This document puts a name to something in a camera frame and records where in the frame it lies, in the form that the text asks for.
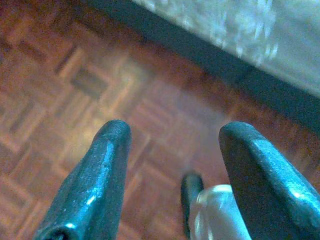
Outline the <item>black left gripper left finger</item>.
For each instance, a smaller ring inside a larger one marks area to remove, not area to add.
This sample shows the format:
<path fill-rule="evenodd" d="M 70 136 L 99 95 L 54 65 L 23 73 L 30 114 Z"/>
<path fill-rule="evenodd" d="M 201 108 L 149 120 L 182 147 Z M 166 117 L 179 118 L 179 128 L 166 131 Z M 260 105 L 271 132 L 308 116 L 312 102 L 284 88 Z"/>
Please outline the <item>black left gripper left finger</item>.
<path fill-rule="evenodd" d="M 116 240 L 125 192 L 130 126 L 106 122 L 60 186 L 33 240 Z"/>

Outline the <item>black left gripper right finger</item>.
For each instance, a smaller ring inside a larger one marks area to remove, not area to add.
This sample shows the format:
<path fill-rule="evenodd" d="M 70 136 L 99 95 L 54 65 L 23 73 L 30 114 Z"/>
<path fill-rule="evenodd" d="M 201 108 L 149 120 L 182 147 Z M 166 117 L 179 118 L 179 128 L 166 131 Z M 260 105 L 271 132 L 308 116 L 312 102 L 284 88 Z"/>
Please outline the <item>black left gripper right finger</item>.
<path fill-rule="evenodd" d="M 267 138 L 236 121 L 218 140 L 252 240 L 320 240 L 320 194 Z"/>

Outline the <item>bed with beige floral sheet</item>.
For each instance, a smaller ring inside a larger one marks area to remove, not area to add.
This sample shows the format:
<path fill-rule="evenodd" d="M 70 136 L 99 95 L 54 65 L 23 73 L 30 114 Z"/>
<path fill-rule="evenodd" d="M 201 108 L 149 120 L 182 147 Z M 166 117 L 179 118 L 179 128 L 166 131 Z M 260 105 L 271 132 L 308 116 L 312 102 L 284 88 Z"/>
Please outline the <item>bed with beige floral sheet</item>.
<path fill-rule="evenodd" d="M 80 0 L 320 136 L 320 0 Z"/>

